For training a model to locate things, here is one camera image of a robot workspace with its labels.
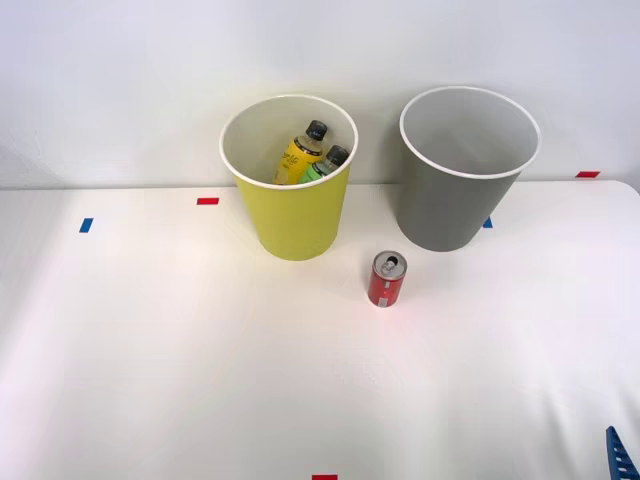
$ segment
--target bottle cap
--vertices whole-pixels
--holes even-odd
[[[334,145],[327,153],[327,160],[336,166],[341,166],[349,158],[349,152],[347,152],[340,145]]]
[[[327,133],[327,126],[320,120],[314,120],[309,124],[306,133],[314,140],[321,141]]]

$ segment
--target red can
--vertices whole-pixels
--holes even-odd
[[[398,252],[385,250],[373,259],[369,300],[378,307],[390,307],[396,300],[407,272],[407,260]]]

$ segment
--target blue tape marker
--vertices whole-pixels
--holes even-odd
[[[82,221],[82,226],[80,227],[80,233],[89,233],[89,229],[91,228],[92,223],[93,223],[93,218],[85,218]]]

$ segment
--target yellow bin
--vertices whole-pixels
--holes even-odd
[[[302,185],[273,185],[282,154],[311,120],[329,130],[325,153],[340,145],[351,154],[331,175]],[[258,231],[260,243],[276,257],[307,260],[336,238],[349,167],[358,148],[358,130],[335,103],[308,95],[281,95],[233,117],[222,130],[220,153]]]

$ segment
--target can lid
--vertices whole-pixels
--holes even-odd
[[[327,126],[320,120],[313,120],[307,127],[306,134],[314,140],[321,141],[327,133]]]
[[[373,259],[373,269],[385,280],[399,280],[407,272],[407,260],[398,252],[385,250]]]

